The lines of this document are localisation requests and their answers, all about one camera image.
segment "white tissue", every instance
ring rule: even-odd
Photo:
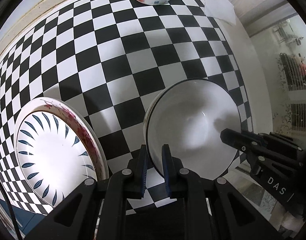
[[[234,5],[228,0],[205,0],[204,13],[206,16],[224,20],[236,25]]]

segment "metal screw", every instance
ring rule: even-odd
[[[187,169],[187,168],[181,168],[180,170],[179,170],[179,173],[180,174],[183,174],[183,175],[186,175],[186,174],[188,174],[190,171]]]
[[[90,185],[93,185],[94,182],[95,182],[94,179],[88,178],[88,179],[86,179],[86,180],[84,181],[84,184],[85,184],[86,186],[90,186]]]
[[[227,180],[225,178],[220,177],[220,178],[217,179],[218,184],[224,185],[226,182],[227,182]]]
[[[124,170],[122,170],[122,174],[123,175],[130,175],[132,173],[132,170],[130,170],[130,169],[124,169]]]

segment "plate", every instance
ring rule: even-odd
[[[65,120],[69,127],[71,127],[71,129],[78,135],[80,140],[84,142],[86,149],[88,149],[88,153],[90,154],[90,158],[92,159],[94,168],[96,170],[97,180],[107,179],[109,177],[109,168],[104,155],[104,151],[93,129],[79,112],[77,112],[66,103],[54,98],[35,98],[21,108],[21,111],[15,122],[13,138],[14,146],[17,145],[16,135],[19,133],[21,123],[30,113],[37,111],[48,112],[60,117],[62,120]],[[19,164],[16,147],[15,152],[17,162]]]
[[[54,114],[29,114],[20,125],[16,146],[19,165],[28,184],[53,207],[85,179],[97,180],[84,144]]]
[[[205,79],[188,79],[165,89],[144,118],[148,154],[162,176],[163,144],[202,178],[213,180],[223,174],[237,152],[222,143],[225,128],[241,131],[238,108],[226,90]]]

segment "checkered tablecloth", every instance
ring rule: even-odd
[[[242,128],[252,130],[240,70],[216,21],[204,15],[201,0],[161,6],[67,0],[42,16],[0,59],[0,180],[14,204],[41,214],[52,210],[27,184],[14,153],[15,120],[27,102],[53,97],[79,111],[114,173],[138,156],[144,114],[154,97],[193,77],[228,90]],[[244,160],[238,152],[232,165]],[[152,164],[146,187],[142,200],[129,200],[127,214],[173,201]]]

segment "black cable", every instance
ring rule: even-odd
[[[18,226],[18,223],[17,223],[17,220],[16,220],[15,215],[14,215],[14,211],[13,211],[11,202],[9,200],[9,197],[8,197],[7,193],[5,192],[5,189],[4,189],[1,181],[0,181],[0,191],[2,193],[2,196],[4,197],[5,202],[7,203],[7,206],[8,206],[9,212],[10,212],[10,217],[11,217],[11,220],[12,220],[12,223],[13,223],[13,226],[14,226],[15,233],[16,233],[19,240],[23,240],[20,229],[19,229],[19,226]]]

